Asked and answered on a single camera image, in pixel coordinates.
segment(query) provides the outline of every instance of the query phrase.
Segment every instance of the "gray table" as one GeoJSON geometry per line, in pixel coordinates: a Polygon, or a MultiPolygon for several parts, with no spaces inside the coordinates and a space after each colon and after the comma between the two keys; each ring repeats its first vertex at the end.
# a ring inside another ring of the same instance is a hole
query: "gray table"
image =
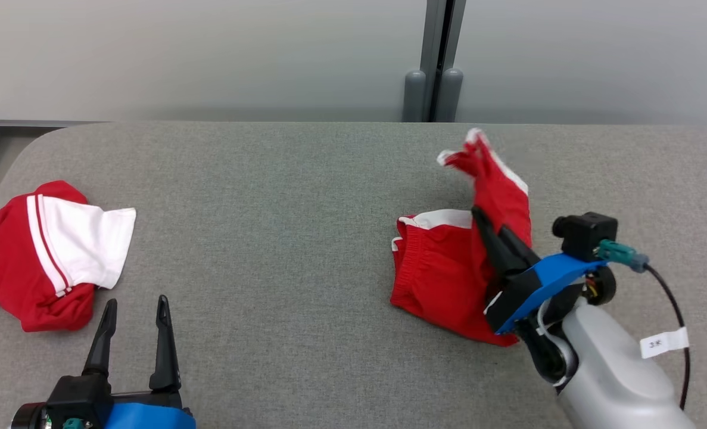
{"type": "MultiPolygon", "coordinates": [[[[522,346],[462,339],[388,304],[397,216],[465,209],[435,163],[470,125],[136,123],[46,134],[0,207],[65,179],[105,209],[136,207],[121,282],[114,391],[146,388],[157,295],[168,295],[182,397],[199,427],[566,427],[522,346]]],[[[487,125],[530,185],[534,243],[559,215],[603,212],[648,253],[686,316],[688,412],[707,428],[707,130],[487,125]]],[[[637,338],[675,329],[649,275],[617,270],[609,311],[637,338]]],[[[0,309],[0,427],[77,374],[98,322],[25,334],[0,309]]],[[[658,361],[677,389],[679,352],[658,361]]]]}

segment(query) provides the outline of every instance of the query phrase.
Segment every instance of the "white sleeve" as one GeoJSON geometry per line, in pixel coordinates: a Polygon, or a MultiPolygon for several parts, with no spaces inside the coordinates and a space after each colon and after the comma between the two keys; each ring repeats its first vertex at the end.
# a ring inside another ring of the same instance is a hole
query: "white sleeve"
{"type": "Polygon", "coordinates": [[[103,211],[88,204],[38,195],[41,231],[68,287],[113,288],[125,264],[136,209],[103,211]]]}

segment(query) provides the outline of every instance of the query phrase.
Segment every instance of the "teal connector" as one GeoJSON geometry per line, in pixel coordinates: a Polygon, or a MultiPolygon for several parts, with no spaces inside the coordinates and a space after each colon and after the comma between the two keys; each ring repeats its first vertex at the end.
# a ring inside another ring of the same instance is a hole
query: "teal connector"
{"type": "Polygon", "coordinates": [[[628,266],[636,272],[644,272],[645,264],[650,261],[647,255],[637,253],[633,247],[610,240],[599,242],[596,256],[603,260],[628,266]]]}
{"type": "Polygon", "coordinates": [[[62,425],[62,429],[85,429],[83,421],[79,418],[68,418],[65,424],[62,425]]]}

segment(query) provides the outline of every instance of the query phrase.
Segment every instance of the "red and white clothing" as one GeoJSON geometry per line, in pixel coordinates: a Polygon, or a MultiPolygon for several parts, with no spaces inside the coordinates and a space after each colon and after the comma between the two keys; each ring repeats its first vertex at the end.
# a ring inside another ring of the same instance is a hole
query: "red and white clothing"
{"type": "Polygon", "coordinates": [[[83,328],[94,285],[113,288],[135,209],[104,212],[67,182],[49,182],[0,210],[0,305],[22,329],[83,328]]]}
{"type": "MultiPolygon", "coordinates": [[[[506,225],[531,245],[528,185],[490,148],[481,130],[470,130],[464,150],[441,152],[438,163],[473,179],[473,204],[486,212],[497,232],[506,225]]],[[[391,304],[473,340],[504,347],[517,342],[512,334],[495,335],[483,314],[494,268],[470,211],[400,217],[397,228],[391,304]]]]}

